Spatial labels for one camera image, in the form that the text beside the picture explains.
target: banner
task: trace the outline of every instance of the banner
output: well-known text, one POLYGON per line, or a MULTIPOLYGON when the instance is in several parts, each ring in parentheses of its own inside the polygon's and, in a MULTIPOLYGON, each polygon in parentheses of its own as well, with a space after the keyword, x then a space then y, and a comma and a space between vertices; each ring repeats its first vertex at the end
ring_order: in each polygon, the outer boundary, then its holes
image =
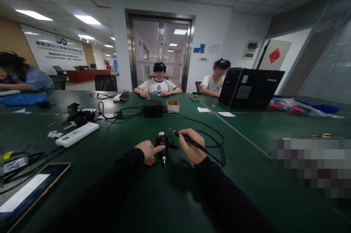
POLYGON ((75 70, 74 66, 88 65, 81 42, 24 24, 21 27, 39 69, 47 74, 56 75, 53 66, 75 70))

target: green workbench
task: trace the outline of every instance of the green workbench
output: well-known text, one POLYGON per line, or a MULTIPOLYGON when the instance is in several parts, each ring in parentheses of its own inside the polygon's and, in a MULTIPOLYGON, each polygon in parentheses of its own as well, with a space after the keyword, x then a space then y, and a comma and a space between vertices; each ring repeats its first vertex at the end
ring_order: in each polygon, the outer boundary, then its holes
MULTIPOLYGON (((37 106, 5 107, 0 104, 0 135, 4 151, 21 151, 28 144, 27 152, 50 152, 55 149, 54 139, 46 137, 50 131, 67 133, 60 126, 67 118, 67 106, 79 103, 79 108, 97 108, 96 98, 89 97, 88 91, 53 91, 47 93, 51 104, 48 109, 37 106), (26 108, 30 115, 11 112, 26 108)), ((99 92, 113 95, 113 92, 99 92)), ((145 99, 130 93, 126 102, 103 100, 105 113, 141 106, 145 99)), ((351 124, 348 118, 332 119, 292 115, 269 110, 228 109, 218 104, 218 99, 199 95, 200 102, 193 102, 189 94, 181 93, 171 97, 157 97, 166 105, 167 99, 177 99, 180 113, 206 123, 220 131, 224 138, 227 165, 223 172, 241 188, 266 216, 283 232, 346 232, 351 227, 348 212, 333 209, 329 199, 318 198, 315 191, 305 188, 303 181, 290 178, 280 170, 271 167, 269 144, 271 139, 280 137, 308 137, 311 134, 332 133, 334 136, 351 138, 347 130, 351 124), (199 113, 197 107, 211 107, 212 104, 233 112, 236 117, 223 117, 199 113)), ((130 109, 125 113, 137 112, 130 109)), ((57 183, 37 206, 26 216, 14 232, 36 232, 49 223, 64 207, 78 197, 87 187, 105 173, 123 153, 143 140, 155 143, 157 133, 167 127, 176 130, 193 128, 208 132, 218 141, 220 136, 199 123, 179 115, 166 113, 161 118, 145 118, 143 114, 129 119, 97 120, 100 128, 77 142, 51 160, 52 163, 71 162, 70 171, 57 183)), ((204 136, 207 145, 213 141, 204 136)), ((218 158, 218 148, 209 149, 218 158)), ((136 174, 135 181, 122 207, 120 217, 111 215, 104 221, 110 231, 116 232, 216 232, 218 226, 212 219, 204 200, 199 194, 195 174, 184 152, 169 149, 166 171, 160 159, 152 167, 136 174)), ((0 196, 5 202, 16 190, 0 196)))

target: blue tray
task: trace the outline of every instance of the blue tray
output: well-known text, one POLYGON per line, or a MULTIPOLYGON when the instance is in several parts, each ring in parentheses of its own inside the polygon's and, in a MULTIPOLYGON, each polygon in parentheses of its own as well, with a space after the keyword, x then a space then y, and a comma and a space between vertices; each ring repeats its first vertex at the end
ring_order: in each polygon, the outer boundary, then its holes
POLYGON ((43 101, 46 101, 44 93, 21 93, 1 98, 1 102, 6 106, 33 105, 43 101))

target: phone screen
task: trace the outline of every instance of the phone screen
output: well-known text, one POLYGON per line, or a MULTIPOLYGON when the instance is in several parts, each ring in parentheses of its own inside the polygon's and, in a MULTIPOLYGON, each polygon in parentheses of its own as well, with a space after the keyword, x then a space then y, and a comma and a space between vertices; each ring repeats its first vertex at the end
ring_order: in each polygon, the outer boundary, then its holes
POLYGON ((46 165, 0 206, 0 232, 10 232, 70 166, 70 163, 46 165))

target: red desk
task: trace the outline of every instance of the red desk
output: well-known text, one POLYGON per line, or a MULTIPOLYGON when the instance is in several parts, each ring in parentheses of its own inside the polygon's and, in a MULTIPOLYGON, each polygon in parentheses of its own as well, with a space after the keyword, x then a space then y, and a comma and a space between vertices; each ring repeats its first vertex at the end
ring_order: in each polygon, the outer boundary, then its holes
POLYGON ((96 75, 111 75, 110 70, 67 70, 66 72, 69 81, 73 83, 95 80, 96 75))

